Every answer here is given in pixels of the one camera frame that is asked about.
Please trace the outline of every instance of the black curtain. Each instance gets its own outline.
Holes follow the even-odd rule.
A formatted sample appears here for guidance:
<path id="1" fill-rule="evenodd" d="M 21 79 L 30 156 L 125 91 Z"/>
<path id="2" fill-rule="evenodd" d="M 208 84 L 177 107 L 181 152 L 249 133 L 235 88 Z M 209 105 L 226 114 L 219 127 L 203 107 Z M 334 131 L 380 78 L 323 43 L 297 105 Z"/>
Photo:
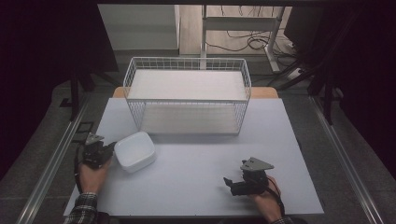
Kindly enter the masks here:
<path id="1" fill-rule="evenodd" d="M 92 1 L 0 3 L 0 176 L 45 116 L 52 90 L 72 72 L 118 71 Z"/>
<path id="2" fill-rule="evenodd" d="M 396 17 L 387 2 L 370 2 L 339 50 L 332 72 L 341 107 L 396 177 Z"/>

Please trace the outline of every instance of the white wire basket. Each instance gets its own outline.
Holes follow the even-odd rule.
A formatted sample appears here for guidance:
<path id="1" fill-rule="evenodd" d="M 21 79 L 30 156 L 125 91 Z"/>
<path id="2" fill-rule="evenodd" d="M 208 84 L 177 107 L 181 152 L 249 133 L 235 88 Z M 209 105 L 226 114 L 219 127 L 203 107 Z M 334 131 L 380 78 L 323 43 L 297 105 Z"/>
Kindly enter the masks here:
<path id="1" fill-rule="evenodd" d="M 152 134 L 239 134 L 251 94 L 246 61 L 132 58 L 123 90 L 134 122 Z"/>

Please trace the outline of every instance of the plaid sleeve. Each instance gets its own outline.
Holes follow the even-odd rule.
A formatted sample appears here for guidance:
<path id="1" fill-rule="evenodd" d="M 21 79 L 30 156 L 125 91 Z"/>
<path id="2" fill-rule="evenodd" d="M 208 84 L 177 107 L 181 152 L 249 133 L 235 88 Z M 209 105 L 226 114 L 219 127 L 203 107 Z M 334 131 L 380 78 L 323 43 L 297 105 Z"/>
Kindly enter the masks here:
<path id="1" fill-rule="evenodd" d="M 293 224 L 293 221 L 289 217 L 282 217 L 281 219 L 272 222 L 271 224 Z"/>
<path id="2" fill-rule="evenodd" d="M 82 193 L 76 198 L 75 207 L 67 216 L 64 224 L 96 223 L 97 196 L 94 193 Z"/>

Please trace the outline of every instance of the person's hand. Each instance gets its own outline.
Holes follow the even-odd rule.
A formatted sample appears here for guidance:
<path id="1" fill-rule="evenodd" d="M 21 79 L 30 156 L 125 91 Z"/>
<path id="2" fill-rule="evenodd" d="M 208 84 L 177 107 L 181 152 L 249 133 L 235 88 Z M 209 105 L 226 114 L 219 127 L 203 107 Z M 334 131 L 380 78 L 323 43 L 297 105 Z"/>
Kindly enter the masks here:
<path id="1" fill-rule="evenodd" d="M 276 181 L 273 177 L 267 176 L 269 178 L 269 188 L 280 196 L 280 190 L 277 187 Z M 276 202 L 276 198 L 269 192 L 265 191 L 263 194 L 252 194 L 249 195 L 251 199 L 257 204 L 260 213 L 264 216 L 268 223 L 272 223 L 282 218 L 280 207 Z"/>
<path id="2" fill-rule="evenodd" d="M 98 193 L 106 180 L 108 166 L 111 158 L 99 169 L 93 170 L 86 164 L 79 168 L 79 182 L 83 193 Z"/>

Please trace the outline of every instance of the white bowl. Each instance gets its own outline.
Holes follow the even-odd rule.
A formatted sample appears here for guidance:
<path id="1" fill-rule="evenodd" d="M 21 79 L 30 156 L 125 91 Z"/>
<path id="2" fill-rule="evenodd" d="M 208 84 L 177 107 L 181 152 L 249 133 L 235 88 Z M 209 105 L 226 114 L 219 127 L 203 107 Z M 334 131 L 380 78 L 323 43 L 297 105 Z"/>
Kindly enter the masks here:
<path id="1" fill-rule="evenodd" d="M 136 172 L 157 158 L 155 146 L 147 133 L 139 132 L 120 140 L 115 146 L 116 157 L 122 169 Z"/>

